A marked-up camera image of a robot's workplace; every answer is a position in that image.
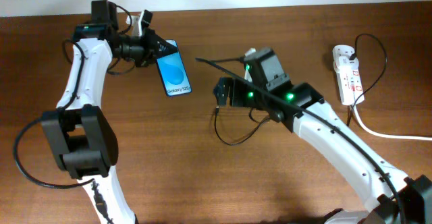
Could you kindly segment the blue Galaxy smartphone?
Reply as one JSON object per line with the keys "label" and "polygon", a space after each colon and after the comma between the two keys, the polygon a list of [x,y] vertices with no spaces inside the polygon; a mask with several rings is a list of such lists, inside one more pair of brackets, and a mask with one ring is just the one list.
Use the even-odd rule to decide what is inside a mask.
{"label": "blue Galaxy smartphone", "polygon": [[157,67],[168,97],[192,92],[192,87],[179,51],[157,59]]}

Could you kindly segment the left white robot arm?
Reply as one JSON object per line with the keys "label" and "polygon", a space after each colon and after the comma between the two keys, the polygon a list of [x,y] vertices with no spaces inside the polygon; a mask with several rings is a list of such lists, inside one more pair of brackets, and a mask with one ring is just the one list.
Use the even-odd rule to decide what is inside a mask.
{"label": "left white robot arm", "polygon": [[152,13],[129,17],[132,34],[119,31],[117,9],[108,0],[91,3],[91,19],[72,35],[74,57],[65,91],[41,119],[57,166],[88,194],[102,223],[137,223],[117,177],[117,138],[101,110],[105,76],[112,60],[146,67],[177,48],[151,29]]}

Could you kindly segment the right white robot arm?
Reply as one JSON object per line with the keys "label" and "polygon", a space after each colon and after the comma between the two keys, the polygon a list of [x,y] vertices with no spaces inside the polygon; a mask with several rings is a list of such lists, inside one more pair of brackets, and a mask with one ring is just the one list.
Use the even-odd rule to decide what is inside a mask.
{"label": "right white robot arm", "polygon": [[219,106],[266,111],[317,149],[351,185],[364,210],[337,209],[324,223],[431,222],[431,180],[411,179],[380,157],[344,122],[310,84],[293,84],[271,48],[237,59],[251,79],[232,72],[213,90]]}

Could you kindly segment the white power strip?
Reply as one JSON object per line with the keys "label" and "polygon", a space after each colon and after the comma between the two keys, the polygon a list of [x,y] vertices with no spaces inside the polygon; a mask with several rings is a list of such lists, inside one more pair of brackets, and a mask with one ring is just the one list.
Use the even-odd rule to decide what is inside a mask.
{"label": "white power strip", "polygon": [[351,59],[354,49],[348,45],[336,45],[333,50],[333,68],[336,73],[340,99],[343,105],[351,106],[356,101],[360,104],[365,100],[362,87],[359,60]]}

